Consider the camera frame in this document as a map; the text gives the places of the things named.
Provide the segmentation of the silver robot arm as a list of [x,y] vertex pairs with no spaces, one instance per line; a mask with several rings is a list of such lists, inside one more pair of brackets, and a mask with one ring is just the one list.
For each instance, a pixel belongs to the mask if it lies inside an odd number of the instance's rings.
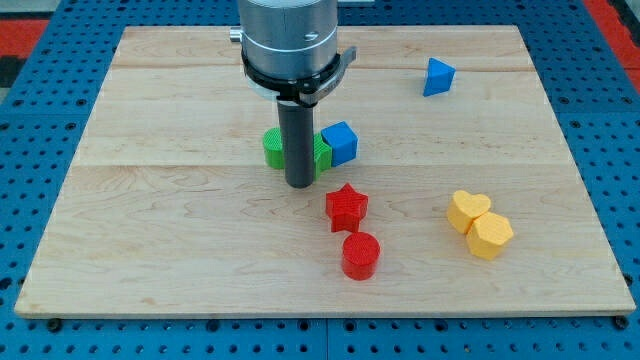
[[311,108],[357,58],[338,51],[336,0],[238,0],[244,71],[280,101]]

